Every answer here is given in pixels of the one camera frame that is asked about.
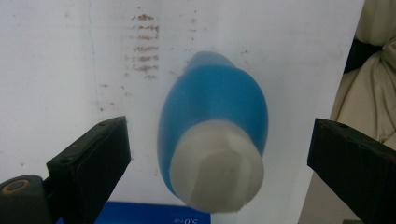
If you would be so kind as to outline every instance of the white bottle cap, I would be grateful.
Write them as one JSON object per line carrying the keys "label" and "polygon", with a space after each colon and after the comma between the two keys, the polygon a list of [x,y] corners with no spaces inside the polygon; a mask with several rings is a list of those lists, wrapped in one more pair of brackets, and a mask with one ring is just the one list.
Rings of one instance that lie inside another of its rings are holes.
{"label": "white bottle cap", "polygon": [[259,191],[263,174],[262,157],[247,133],[218,119],[189,128],[170,167],[177,197],[209,213],[241,209]]}

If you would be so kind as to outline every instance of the cloth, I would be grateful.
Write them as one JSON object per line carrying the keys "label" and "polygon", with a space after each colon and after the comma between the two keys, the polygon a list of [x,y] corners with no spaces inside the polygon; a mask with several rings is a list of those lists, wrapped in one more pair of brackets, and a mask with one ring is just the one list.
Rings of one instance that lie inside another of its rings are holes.
{"label": "cloth", "polygon": [[366,0],[355,38],[375,46],[386,45],[396,36],[396,1]]}
{"label": "cloth", "polygon": [[331,119],[396,150],[396,38],[344,74]]}

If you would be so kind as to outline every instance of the bottle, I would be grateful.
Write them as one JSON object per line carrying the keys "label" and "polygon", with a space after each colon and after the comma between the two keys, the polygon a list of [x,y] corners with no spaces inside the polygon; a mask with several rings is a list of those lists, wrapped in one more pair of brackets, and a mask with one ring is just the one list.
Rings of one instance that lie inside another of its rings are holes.
{"label": "bottle", "polygon": [[158,159],[166,186],[200,211],[240,210],[262,185],[267,128],[256,81],[218,53],[196,53],[161,113]]}

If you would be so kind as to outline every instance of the white surface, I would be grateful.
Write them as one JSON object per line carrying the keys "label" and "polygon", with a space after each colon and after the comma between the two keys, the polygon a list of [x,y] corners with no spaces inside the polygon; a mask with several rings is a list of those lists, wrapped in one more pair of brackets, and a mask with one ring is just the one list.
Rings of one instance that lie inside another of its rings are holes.
{"label": "white surface", "polygon": [[92,125],[126,115],[134,160],[111,200],[181,204],[158,171],[156,129],[188,59],[209,49],[256,78],[269,110],[262,188],[213,223],[295,224],[314,118],[330,116],[362,3],[3,1],[0,181],[46,177],[45,162]]}

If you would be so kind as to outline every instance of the screw hole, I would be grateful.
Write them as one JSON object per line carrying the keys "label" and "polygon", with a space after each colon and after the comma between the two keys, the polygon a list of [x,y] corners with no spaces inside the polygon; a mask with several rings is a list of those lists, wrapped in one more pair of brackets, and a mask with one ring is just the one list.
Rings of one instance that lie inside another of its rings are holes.
{"label": "screw hole", "polygon": [[22,189],[25,189],[27,186],[29,186],[29,180],[27,180],[27,179],[15,180],[15,181],[7,184],[5,187],[3,187],[2,193],[3,194],[13,194],[13,193],[21,191]]}
{"label": "screw hole", "polygon": [[67,164],[67,163],[70,163],[72,160],[73,160],[73,157],[65,157],[65,158],[61,159],[61,163]]}

